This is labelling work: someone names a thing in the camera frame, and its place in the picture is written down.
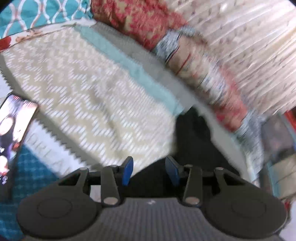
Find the teal side cabinet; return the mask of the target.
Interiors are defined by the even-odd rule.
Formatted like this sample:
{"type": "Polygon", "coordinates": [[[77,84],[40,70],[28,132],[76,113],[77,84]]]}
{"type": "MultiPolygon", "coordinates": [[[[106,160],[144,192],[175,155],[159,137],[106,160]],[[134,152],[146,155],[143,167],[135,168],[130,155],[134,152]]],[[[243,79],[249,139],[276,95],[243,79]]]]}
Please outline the teal side cabinet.
{"type": "Polygon", "coordinates": [[[264,163],[260,187],[277,198],[295,198],[295,130],[284,115],[273,115],[262,125],[264,163]]]}

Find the teal lattice pillow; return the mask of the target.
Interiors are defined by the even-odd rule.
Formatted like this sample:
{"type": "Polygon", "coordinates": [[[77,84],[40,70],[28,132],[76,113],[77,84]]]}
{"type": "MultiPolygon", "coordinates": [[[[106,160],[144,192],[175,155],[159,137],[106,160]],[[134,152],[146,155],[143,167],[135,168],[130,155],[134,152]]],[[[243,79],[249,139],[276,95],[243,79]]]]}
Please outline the teal lattice pillow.
{"type": "Polygon", "coordinates": [[[34,27],[91,19],[91,1],[12,1],[1,11],[1,38],[34,27]]]}

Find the red floral patchwork quilt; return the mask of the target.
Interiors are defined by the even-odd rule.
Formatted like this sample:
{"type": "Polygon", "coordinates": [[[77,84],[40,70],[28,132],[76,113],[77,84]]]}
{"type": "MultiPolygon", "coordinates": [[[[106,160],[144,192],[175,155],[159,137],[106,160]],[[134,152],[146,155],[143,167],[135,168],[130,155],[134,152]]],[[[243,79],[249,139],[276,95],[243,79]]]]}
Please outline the red floral patchwork quilt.
{"type": "Polygon", "coordinates": [[[154,53],[210,106],[248,155],[263,153],[260,123],[232,75],[200,34],[165,1],[92,1],[95,20],[108,24],[154,53]]]}

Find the cream floral curtain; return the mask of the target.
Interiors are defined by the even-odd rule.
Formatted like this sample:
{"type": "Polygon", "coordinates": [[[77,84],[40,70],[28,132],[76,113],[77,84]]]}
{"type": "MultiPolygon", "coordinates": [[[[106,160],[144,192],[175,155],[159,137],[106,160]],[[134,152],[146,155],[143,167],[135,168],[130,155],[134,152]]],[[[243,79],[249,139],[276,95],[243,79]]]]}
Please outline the cream floral curtain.
{"type": "Polygon", "coordinates": [[[266,116],[295,107],[295,5],[290,1],[168,1],[266,116]]]}

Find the patterned bed sheet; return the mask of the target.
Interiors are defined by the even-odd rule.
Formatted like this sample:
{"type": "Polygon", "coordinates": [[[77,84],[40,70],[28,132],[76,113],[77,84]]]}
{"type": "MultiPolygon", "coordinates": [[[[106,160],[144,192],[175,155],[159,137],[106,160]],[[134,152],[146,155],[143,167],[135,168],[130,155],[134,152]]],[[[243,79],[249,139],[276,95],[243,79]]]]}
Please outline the patterned bed sheet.
{"type": "Polygon", "coordinates": [[[64,176],[132,156],[133,176],[175,154],[177,117],[190,108],[247,177],[245,159],[210,109],[156,57],[104,24],[63,27],[1,52],[4,86],[40,105],[27,145],[64,176]]]}

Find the smartphone with lit screen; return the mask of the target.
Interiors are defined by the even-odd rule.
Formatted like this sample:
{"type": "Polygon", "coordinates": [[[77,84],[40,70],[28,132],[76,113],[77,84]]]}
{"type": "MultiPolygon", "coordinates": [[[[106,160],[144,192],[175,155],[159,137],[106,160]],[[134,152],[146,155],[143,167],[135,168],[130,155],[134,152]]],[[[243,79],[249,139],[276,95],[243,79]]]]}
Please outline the smartphone with lit screen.
{"type": "Polygon", "coordinates": [[[39,105],[16,93],[9,93],[1,104],[1,201],[11,196],[18,155],[39,105]]]}

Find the black pants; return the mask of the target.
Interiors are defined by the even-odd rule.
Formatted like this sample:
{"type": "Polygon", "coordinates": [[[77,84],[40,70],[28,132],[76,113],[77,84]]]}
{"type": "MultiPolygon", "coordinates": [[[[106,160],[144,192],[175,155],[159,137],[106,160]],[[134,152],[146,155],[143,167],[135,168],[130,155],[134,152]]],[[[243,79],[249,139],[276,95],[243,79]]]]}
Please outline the black pants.
{"type": "MultiPolygon", "coordinates": [[[[222,167],[240,176],[222,153],[211,141],[211,132],[206,120],[192,107],[180,114],[176,119],[175,139],[177,150],[173,158],[178,164],[201,167],[203,171],[211,172],[216,167],[222,167]]],[[[136,173],[129,184],[119,189],[122,197],[167,198],[181,197],[185,181],[175,186],[165,170],[165,159],[150,164],[136,173]]]]}

